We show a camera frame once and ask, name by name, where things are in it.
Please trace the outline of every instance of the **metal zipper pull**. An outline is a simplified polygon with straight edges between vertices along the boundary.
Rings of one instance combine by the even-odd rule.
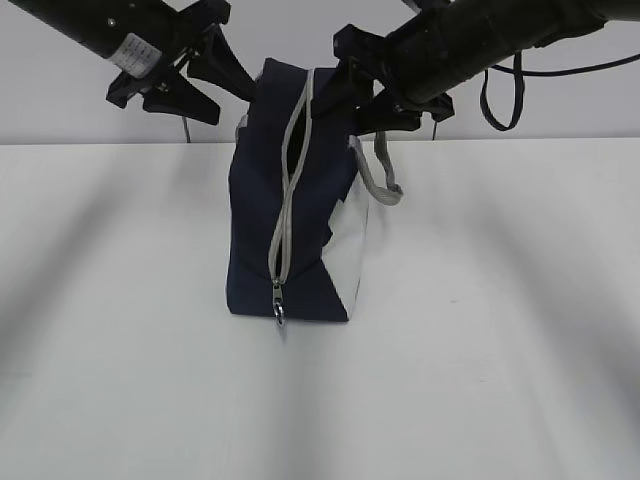
[[[286,319],[284,318],[284,299],[282,298],[282,284],[280,280],[273,281],[273,314],[276,317],[276,323],[280,328],[284,328]]]

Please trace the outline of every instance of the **gray zipper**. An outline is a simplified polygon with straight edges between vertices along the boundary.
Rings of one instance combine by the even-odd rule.
[[[302,90],[300,99],[293,110],[287,129],[285,130],[284,139],[282,142],[282,191],[283,200],[280,215],[276,223],[276,228],[271,238],[271,246],[269,248],[269,274],[271,275],[271,281],[273,282],[273,313],[276,317],[276,321],[279,327],[284,327],[286,324],[285,319],[285,306],[284,297],[282,294],[282,286],[287,282],[289,277],[289,271],[291,269],[291,254],[293,247],[293,194],[295,193],[304,164],[307,158],[307,152],[309,151],[309,144],[311,143],[311,130],[312,130],[312,118],[311,118],[311,102],[313,100],[313,80],[314,70],[310,70],[307,73],[307,81],[305,87]],[[296,169],[293,172],[291,178],[289,178],[289,168],[287,165],[289,144],[291,143],[291,137],[293,135],[294,127],[302,114],[302,111],[306,108],[306,125],[304,132],[304,140],[302,142],[302,148],[300,149],[300,158],[296,165]],[[280,269],[277,269],[278,255],[280,256]]]

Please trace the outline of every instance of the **robotic arm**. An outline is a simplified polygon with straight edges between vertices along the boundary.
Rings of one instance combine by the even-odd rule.
[[[162,0],[9,0],[122,69],[107,100],[215,125],[218,105],[180,71],[251,101],[255,84],[220,25],[225,0],[176,11]],[[358,134],[416,130],[422,114],[454,114],[451,88],[531,47],[587,35],[609,20],[640,21],[637,0],[403,0],[417,15],[386,37],[345,27],[334,37],[336,73],[313,104],[315,117],[354,110]],[[378,81],[384,90],[374,96]]]
[[[136,94],[143,109],[217,125],[220,107],[180,71],[250,101],[255,85],[220,28],[225,0],[199,0],[177,12],[162,0],[9,0],[120,67],[107,100],[120,108]]]
[[[636,0],[403,0],[416,17],[379,37],[349,25],[334,37],[336,74],[314,115],[350,105],[359,134],[416,130],[423,112],[454,114],[446,92],[531,47],[601,29],[609,20],[640,21]],[[373,82],[385,89],[373,96]]]

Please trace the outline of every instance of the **sticker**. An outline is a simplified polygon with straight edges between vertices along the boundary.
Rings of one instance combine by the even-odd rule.
[[[109,61],[135,78],[145,77],[158,61],[162,52],[145,40],[130,33]]]

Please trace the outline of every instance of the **bag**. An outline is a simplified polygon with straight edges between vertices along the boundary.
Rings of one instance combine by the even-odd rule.
[[[238,128],[229,174],[227,305],[234,314],[275,316],[280,326],[285,317],[348,321],[360,283],[366,189],[389,205],[402,197],[384,134],[376,152],[387,189],[375,186],[351,135],[350,109],[311,118],[313,96],[332,73],[268,59]]]

